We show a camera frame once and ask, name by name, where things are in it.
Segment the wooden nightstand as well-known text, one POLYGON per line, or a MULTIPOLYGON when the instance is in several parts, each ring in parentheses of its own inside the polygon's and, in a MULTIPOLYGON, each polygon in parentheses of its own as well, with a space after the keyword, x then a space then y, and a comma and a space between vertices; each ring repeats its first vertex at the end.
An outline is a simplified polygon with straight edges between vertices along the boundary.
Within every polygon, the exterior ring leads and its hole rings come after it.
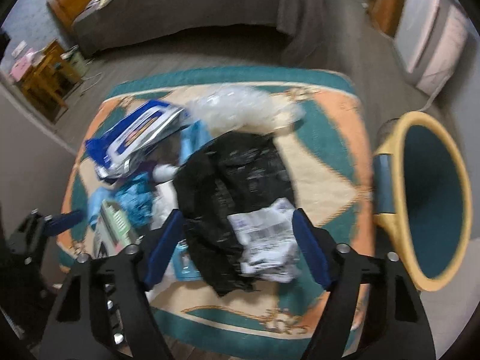
POLYGON ((10 69, 9 77, 37 111, 54 123, 68 109, 67 96, 83 81, 62 55, 55 39, 43 49, 29 49, 10 69))

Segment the white air purifier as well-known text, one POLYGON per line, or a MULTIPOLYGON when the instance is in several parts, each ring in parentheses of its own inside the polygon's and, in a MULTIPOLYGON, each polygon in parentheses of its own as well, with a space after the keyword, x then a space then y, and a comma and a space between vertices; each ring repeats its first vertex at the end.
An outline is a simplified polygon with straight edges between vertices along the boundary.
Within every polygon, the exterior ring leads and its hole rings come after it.
POLYGON ((456 0, 405 0, 394 50, 407 82, 429 96, 439 92, 461 57, 468 27, 456 0))

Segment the wooden cabinet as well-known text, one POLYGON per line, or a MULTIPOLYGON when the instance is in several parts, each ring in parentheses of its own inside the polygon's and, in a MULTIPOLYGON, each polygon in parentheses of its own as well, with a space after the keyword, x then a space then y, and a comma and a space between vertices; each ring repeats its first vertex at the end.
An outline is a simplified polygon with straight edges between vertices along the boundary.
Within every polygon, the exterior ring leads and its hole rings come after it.
POLYGON ((399 26, 405 0, 368 0, 367 13, 372 26, 393 38, 399 26))

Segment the light blue face mask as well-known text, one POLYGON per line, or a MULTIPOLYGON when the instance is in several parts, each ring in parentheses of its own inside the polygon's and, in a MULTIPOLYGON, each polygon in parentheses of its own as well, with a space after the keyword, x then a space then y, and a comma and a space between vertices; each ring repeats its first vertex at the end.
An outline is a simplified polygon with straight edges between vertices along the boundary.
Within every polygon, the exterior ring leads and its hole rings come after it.
POLYGON ((208 144, 211 139, 212 135, 202 120, 197 120, 190 126, 182 129, 180 134, 179 164, 183 165, 194 152, 208 144))

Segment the teal blue cloth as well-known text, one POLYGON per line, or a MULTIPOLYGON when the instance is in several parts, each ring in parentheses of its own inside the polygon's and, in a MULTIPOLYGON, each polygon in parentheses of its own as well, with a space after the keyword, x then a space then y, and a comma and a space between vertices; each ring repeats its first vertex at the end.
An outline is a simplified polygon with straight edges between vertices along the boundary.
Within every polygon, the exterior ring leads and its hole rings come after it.
POLYGON ((150 224, 154 194, 146 172, 129 177, 114 192, 114 199, 120 204, 134 228, 150 224))

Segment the white small bottle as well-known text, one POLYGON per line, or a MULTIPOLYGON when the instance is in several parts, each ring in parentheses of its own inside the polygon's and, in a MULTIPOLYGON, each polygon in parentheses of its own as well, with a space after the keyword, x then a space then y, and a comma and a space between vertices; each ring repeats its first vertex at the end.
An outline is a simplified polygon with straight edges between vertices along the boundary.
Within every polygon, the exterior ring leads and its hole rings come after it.
POLYGON ((178 170, 177 166, 172 164, 157 164, 152 170, 152 180, 157 184, 162 184, 172 180, 178 170))

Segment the green white box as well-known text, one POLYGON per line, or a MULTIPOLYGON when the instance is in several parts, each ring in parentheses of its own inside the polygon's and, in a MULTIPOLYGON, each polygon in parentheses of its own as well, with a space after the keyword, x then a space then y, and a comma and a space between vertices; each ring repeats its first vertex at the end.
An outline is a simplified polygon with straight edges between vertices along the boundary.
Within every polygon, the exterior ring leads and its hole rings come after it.
POLYGON ((117 255, 128 245, 137 242, 138 236, 120 204, 104 199, 94 231, 95 258, 117 255))

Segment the yellow teal trash bin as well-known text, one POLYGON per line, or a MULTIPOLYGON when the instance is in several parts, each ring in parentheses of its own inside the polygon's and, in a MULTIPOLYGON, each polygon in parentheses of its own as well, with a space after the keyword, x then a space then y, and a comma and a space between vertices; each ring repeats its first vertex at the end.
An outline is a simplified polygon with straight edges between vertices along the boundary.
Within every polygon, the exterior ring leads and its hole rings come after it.
POLYGON ((373 156, 373 221, 388 234, 421 291, 445 287, 470 241, 470 178, 452 136, 434 117, 402 115, 373 156))

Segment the bed with brown cover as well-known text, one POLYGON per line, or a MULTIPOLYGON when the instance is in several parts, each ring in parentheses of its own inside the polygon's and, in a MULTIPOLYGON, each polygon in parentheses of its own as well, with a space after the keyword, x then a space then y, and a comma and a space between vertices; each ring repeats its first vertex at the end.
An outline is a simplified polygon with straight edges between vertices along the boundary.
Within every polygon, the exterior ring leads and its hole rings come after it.
POLYGON ((186 29, 270 25, 287 35, 287 65, 301 64, 331 33, 326 0, 91 0, 70 35, 83 55, 186 29))

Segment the blue white snack bag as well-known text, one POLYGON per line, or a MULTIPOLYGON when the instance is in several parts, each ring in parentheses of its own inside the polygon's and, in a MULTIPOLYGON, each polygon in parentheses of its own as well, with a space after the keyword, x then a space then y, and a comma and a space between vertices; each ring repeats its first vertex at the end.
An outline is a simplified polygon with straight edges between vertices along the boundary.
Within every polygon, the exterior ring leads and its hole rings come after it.
POLYGON ((161 141, 192 123, 186 108, 149 100, 100 137, 86 141, 85 150, 100 180, 126 178, 161 141))

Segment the black plastic bag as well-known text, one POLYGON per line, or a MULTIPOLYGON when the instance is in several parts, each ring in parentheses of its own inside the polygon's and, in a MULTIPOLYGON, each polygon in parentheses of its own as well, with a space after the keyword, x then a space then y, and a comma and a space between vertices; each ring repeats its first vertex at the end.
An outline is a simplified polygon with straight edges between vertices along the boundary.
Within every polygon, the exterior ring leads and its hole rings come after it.
POLYGON ((173 185, 190 258, 202 279, 220 297, 252 291, 252 279, 240 269, 243 247, 227 217, 266 208, 280 197, 295 201, 273 136, 220 135, 180 166, 173 185))

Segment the clear plastic wrap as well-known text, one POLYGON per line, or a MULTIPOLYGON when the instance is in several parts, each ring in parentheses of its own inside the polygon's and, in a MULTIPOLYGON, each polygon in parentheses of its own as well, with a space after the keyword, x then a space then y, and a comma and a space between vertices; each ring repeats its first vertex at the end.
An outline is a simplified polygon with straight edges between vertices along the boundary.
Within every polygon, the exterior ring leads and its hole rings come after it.
POLYGON ((215 85, 189 100, 187 109, 214 137, 229 132, 282 133, 305 116, 299 102, 248 85, 215 85))

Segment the white printed paper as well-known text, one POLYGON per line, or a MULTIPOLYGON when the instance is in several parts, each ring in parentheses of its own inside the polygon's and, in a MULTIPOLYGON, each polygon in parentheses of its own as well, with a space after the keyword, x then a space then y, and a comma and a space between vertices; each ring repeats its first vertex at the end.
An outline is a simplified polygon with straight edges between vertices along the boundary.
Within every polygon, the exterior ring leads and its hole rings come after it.
POLYGON ((287 284, 300 275, 299 248, 293 233, 294 206, 284 197, 272 205, 227 217, 243 247, 241 274, 287 284))

